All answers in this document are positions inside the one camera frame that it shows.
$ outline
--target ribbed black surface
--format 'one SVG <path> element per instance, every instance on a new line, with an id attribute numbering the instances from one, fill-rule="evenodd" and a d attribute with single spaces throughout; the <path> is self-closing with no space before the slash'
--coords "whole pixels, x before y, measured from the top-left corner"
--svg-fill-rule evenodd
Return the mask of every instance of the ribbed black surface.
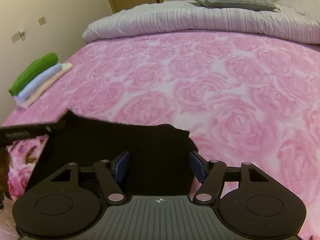
<path id="1" fill-rule="evenodd" d="M 69 240 L 245 240 L 227 229 L 210 207 L 192 204 L 187 196 L 133 196 L 109 207 L 89 230 Z M 32 240 L 23 237 L 21 240 Z M 287 240 L 298 240 L 292 236 Z"/>

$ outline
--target green towel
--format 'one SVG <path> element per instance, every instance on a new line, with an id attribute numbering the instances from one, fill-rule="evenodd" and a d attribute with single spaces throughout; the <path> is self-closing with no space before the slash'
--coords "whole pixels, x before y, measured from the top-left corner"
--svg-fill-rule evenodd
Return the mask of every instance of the green towel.
<path id="1" fill-rule="evenodd" d="M 58 63 L 57 54 L 51 52 L 32 62 L 13 83 L 9 89 L 11 96 L 17 96 L 22 89 L 37 75 Z"/>

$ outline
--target bedsheet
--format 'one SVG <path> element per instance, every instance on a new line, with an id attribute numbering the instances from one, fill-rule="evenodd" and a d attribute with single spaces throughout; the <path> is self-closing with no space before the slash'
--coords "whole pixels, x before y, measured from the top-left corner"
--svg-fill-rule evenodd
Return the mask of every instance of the bedsheet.
<path id="1" fill-rule="evenodd" d="M 112 122 L 189 130 L 205 159 L 250 161 L 298 195 L 308 211 L 300 237 L 320 239 L 319 47 L 184 31 L 96 41 L 67 62 L 74 68 L 4 125 L 54 121 L 70 108 Z M 13 199 L 23 194 L 46 141 L 8 148 Z M 194 182 L 191 194 L 198 187 Z"/>

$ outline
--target white duvet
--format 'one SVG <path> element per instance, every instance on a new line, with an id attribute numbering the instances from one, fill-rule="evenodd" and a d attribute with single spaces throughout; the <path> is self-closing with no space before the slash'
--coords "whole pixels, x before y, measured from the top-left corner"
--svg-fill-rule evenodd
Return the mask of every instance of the white duvet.
<path id="1" fill-rule="evenodd" d="M 290 4 L 290 0 L 280 0 Z M 320 43 L 320 22 L 295 10 L 276 4 L 275 11 L 251 11 L 239 8 L 206 8 L 191 1 L 143 4 L 91 23 L 83 33 L 86 43 L 142 34 L 183 30 L 216 30 L 260 33 L 301 43 Z"/>

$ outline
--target light blue towel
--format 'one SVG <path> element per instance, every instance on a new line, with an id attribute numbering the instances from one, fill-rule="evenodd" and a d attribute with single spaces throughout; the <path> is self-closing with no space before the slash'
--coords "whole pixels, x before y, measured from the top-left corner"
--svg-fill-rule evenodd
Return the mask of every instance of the light blue towel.
<path id="1" fill-rule="evenodd" d="M 58 62 L 56 65 L 53 65 L 52 67 L 49 67 L 47 70 L 41 72 L 39 75 L 37 75 L 33 80 L 31 80 L 23 90 L 20 91 L 17 97 L 18 101 L 24 101 L 26 100 L 33 91 L 36 90 L 37 87 L 39 87 L 43 82 L 45 82 L 47 79 L 58 73 L 62 68 L 62 65 Z"/>

